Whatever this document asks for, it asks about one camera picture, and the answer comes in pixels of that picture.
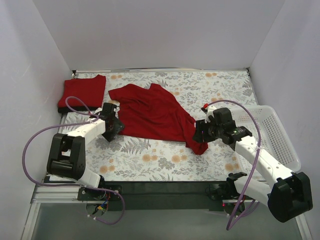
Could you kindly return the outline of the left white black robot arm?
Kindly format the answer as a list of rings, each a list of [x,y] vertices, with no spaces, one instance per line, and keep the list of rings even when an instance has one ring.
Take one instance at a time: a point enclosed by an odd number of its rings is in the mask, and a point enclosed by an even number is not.
[[[89,194],[95,200],[103,199],[107,191],[100,183],[102,177],[86,167],[86,145],[99,136],[111,142],[124,129],[124,124],[116,117],[116,110],[115,104],[104,103],[98,118],[92,117],[88,124],[66,134],[55,134],[48,156],[47,173],[90,187]]]

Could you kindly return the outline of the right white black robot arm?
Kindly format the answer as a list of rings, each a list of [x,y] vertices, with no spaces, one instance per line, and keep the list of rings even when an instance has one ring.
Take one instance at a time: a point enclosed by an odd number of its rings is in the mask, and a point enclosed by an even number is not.
[[[267,206],[281,223],[313,208],[311,183],[304,172],[295,173],[261,148],[246,127],[236,125],[230,109],[206,104],[201,110],[206,116],[196,121],[193,139],[199,143],[222,140],[265,180],[265,183],[254,180],[250,173],[230,174],[223,185],[230,198],[247,195]]]

